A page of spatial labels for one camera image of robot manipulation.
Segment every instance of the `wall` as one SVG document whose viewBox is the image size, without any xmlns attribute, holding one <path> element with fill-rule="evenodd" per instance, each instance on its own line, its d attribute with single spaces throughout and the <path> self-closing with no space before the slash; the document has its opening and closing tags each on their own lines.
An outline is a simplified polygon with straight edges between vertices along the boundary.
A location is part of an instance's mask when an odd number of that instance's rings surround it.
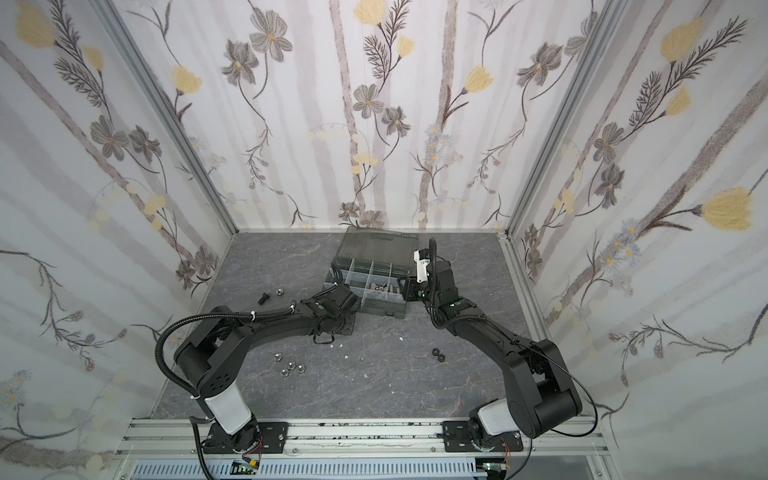
<svg viewBox="0 0 768 480">
<path fill-rule="evenodd" d="M 506 227 L 603 4 L 115 3 L 253 229 Z"/>
<path fill-rule="evenodd" d="M 631 2 L 514 232 L 627 480 L 768 472 L 767 25 Z"/>
<path fill-rule="evenodd" d="M 0 6 L 3 478 L 100 478 L 163 385 L 157 331 L 197 310 L 229 240 L 76 3 Z"/>
</svg>

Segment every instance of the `table surface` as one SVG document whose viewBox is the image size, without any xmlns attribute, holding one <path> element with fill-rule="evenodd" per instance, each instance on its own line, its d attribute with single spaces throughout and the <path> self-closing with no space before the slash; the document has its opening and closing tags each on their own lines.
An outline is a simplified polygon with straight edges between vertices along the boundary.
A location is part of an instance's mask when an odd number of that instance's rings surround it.
<svg viewBox="0 0 768 480">
<path fill-rule="evenodd" d="M 321 290 L 343 233 L 239 233 L 221 265 L 203 312 L 226 305 L 234 311 L 287 305 Z M 528 327 L 494 233 L 419 234 L 426 248 L 450 260 L 459 294 L 512 332 Z M 282 287 L 284 295 L 276 296 Z M 432 356 L 445 354 L 440 363 Z M 275 353 L 283 359 L 276 362 Z M 283 378 L 288 362 L 306 366 Z M 421 303 L 409 303 L 405 319 L 358 313 L 354 333 L 332 345 L 291 337 L 252 350 L 237 377 L 257 418 L 424 418 L 467 416 L 484 402 L 505 396 L 501 370 L 477 347 L 437 330 Z M 199 413 L 189 394 L 169 383 L 153 419 L 185 419 Z"/>
</svg>

